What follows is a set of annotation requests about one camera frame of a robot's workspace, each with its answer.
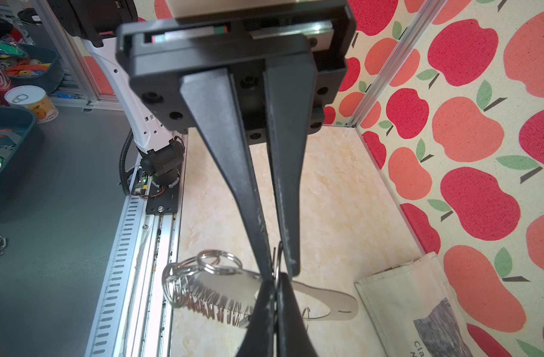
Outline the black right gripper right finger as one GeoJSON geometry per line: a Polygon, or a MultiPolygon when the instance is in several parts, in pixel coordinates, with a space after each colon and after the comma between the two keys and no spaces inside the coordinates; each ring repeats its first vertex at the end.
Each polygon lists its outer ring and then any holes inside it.
{"type": "Polygon", "coordinates": [[[276,293],[276,349],[278,356],[317,356],[308,333],[290,278],[286,273],[279,275],[276,293]]]}

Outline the dark blue storage bin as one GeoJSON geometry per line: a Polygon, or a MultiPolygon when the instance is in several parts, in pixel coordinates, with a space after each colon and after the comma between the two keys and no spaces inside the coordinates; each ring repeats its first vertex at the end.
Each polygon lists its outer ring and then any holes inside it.
{"type": "Polygon", "coordinates": [[[53,93],[64,77],[60,55],[50,49],[21,45],[29,57],[20,59],[15,67],[5,70],[14,86],[38,86],[53,93]]]}

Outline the metal key organizer plate with rings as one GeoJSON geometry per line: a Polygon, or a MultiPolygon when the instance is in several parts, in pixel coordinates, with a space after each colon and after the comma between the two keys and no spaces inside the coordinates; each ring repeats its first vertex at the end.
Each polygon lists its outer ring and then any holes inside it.
{"type": "MultiPolygon", "coordinates": [[[[261,288],[261,275],[243,268],[242,261],[226,251],[208,249],[163,270],[162,287],[175,309],[187,308],[204,318],[246,328],[261,288]]],[[[297,297],[320,305],[315,315],[303,309],[306,321],[349,321],[357,316],[357,300],[349,294],[292,282],[297,297]]]]}

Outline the beige canvas tote bag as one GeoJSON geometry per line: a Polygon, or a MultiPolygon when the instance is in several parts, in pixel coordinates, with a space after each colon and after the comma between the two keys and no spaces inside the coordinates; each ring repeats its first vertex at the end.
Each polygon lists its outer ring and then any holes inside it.
{"type": "Polygon", "coordinates": [[[361,278],[355,288],[387,356],[484,356],[437,254],[361,278]]]}

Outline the orange fruit tin can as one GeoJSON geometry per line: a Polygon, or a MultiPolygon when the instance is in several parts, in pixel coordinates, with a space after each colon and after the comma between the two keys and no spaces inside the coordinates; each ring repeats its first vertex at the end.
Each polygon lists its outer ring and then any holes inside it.
{"type": "Polygon", "coordinates": [[[59,115],[58,109],[39,86],[17,86],[5,93],[5,100],[13,107],[29,110],[38,123],[50,122],[59,115]]]}

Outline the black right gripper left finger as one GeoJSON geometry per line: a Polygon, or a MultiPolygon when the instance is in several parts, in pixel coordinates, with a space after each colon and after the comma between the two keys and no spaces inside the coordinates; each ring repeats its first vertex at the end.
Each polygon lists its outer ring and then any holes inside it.
{"type": "Polygon", "coordinates": [[[237,357],[273,355],[276,289],[273,281],[264,281],[258,293],[254,313],[237,357]]]}

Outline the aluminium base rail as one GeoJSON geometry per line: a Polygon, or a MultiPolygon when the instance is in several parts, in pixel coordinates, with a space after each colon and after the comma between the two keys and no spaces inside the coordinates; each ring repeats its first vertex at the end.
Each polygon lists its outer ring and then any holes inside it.
{"type": "Polygon", "coordinates": [[[186,165],[181,164],[180,176],[170,193],[172,205],[157,208],[148,215],[150,231],[148,251],[143,255],[145,267],[140,301],[139,330],[135,334],[133,352],[136,356],[167,356],[169,354],[170,319],[172,311],[163,294],[163,269],[176,259],[179,242],[180,214],[186,165]]]}

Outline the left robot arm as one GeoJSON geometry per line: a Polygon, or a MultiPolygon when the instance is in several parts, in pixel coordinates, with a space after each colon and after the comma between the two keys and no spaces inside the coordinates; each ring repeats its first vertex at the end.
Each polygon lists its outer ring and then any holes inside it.
{"type": "Polygon", "coordinates": [[[239,208],[258,268],[272,263],[250,154],[266,144],[290,277],[300,273],[300,182],[310,134],[346,75],[357,22],[347,1],[169,1],[141,22],[134,1],[50,1],[119,100],[142,166],[176,178],[195,128],[239,208]]]}

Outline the dark blue parts tray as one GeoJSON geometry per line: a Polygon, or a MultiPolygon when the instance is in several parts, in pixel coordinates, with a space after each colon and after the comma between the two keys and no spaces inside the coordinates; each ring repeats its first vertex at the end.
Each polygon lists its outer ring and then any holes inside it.
{"type": "Polygon", "coordinates": [[[44,141],[34,113],[0,107],[0,204],[14,193],[44,141]]]}

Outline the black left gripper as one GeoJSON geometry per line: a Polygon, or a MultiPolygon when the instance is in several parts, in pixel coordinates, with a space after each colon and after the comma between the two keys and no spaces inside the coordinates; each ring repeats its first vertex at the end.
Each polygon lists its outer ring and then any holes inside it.
{"type": "Polygon", "coordinates": [[[231,190],[259,272],[273,278],[249,145],[267,148],[288,275],[300,274],[300,182],[308,133],[346,76],[347,1],[306,1],[120,25],[116,59],[167,128],[196,125],[231,190]]]}

